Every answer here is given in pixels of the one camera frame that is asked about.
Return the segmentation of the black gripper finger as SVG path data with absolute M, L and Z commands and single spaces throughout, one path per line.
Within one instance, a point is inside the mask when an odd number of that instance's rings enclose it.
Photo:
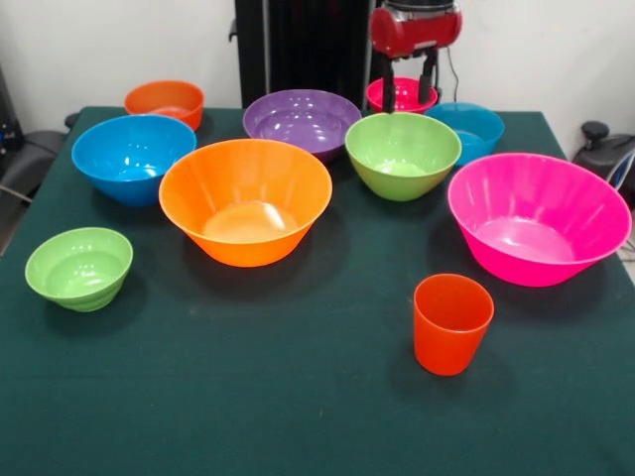
M 436 48 L 426 48 L 423 50 L 426 57 L 423 63 L 423 70 L 419 80 L 419 101 L 428 102 L 430 100 L 433 73 L 438 63 L 438 50 Z
M 393 113 L 395 111 L 393 61 L 385 54 L 380 54 L 379 60 L 383 79 L 382 110 L 385 113 Z

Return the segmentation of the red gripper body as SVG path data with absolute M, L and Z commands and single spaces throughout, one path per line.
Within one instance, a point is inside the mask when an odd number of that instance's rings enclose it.
M 437 12 L 375 9 L 370 16 L 370 40 L 375 51 L 404 59 L 426 49 L 446 48 L 458 38 L 462 14 L 456 7 Z

